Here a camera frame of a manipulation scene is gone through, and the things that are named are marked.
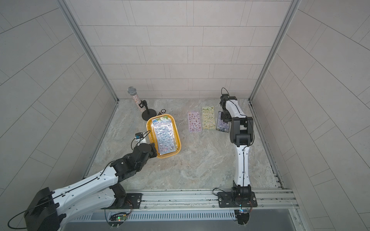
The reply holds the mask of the purple bonbon sticker sheet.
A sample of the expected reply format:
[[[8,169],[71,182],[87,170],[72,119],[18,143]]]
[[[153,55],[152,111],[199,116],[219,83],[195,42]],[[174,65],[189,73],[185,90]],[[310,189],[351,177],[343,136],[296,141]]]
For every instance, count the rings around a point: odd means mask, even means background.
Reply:
[[[221,119],[222,111],[218,112],[216,130],[229,133],[229,124]]]

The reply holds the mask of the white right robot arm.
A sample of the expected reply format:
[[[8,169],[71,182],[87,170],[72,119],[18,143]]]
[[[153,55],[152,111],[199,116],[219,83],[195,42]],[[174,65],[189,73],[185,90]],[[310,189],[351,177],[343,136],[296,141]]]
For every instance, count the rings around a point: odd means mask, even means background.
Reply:
[[[236,150],[236,171],[232,187],[232,200],[237,206],[251,200],[249,178],[249,150],[254,142],[253,118],[247,116],[239,106],[235,96],[228,93],[220,97],[221,119],[230,124],[230,142]]]

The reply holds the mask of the yellow storage box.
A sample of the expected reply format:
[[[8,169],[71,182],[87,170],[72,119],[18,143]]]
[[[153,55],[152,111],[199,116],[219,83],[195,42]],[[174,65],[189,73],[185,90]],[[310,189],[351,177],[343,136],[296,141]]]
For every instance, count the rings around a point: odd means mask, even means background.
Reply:
[[[176,143],[177,143],[177,150],[175,152],[172,152],[172,153],[169,153],[169,154],[160,155],[156,135],[155,135],[154,130],[152,128],[152,120],[154,120],[156,118],[159,118],[159,117],[162,117],[162,116],[166,116],[166,115],[172,119],[172,124],[173,124],[173,129],[174,129],[174,136],[175,136],[175,140],[176,140]],[[147,128],[148,131],[150,131],[150,133],[148,135],[150,143],[155,143],[155,147],[157,149],[157,154],[158,154],[157,158],[164,159],[164,158],[172,157],[174,155],[177,155],[181,151],[181,142],[180,142],[180,138],[179,138],[179,133],[178,133],[178,130],[177,130],[175,120],[171,115],[163,114],[163,115],[159,115],[159,116],[156,116],[156,117],[153,117],[153,118],[149,119],[148,122],[146,123],[146,128]]]

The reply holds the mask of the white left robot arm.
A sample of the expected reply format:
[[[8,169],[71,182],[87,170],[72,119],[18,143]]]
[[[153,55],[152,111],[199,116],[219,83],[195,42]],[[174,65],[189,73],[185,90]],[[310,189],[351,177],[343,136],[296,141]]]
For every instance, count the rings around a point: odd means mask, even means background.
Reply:
[[[129,198],[121,182],[156,156],[154,143],[142,143],[88,178],[54,191],[41,189],[24,213],[27,230],[57,231],[69,221],[102,208],[134,209],[140,201]]]

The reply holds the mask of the pink sticker sheet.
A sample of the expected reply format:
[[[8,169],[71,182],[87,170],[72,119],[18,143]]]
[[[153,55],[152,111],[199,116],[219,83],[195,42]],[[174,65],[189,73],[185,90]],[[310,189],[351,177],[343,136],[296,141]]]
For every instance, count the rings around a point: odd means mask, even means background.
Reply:
[[[188,112],[188,130],[190,133],[202,131],[199,112]]]

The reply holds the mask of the light blue sticker sheet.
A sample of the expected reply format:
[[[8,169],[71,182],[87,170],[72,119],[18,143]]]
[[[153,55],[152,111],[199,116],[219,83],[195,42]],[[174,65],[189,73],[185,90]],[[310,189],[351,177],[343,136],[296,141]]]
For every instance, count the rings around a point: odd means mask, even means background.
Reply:
[[[169,154],[177,150],[172,119],[162,116],[152,120],[152,128],[156,135],[160,155]]]

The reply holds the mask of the yellow-green sticker sheet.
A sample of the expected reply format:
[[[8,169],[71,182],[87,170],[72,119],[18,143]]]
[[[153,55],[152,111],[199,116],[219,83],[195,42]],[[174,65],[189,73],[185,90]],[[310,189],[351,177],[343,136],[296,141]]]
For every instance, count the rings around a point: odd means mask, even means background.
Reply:
[[[214,130],[215,125],[215,113],[213,106],[207,106],[202,108],[202,126],[205,130]]]

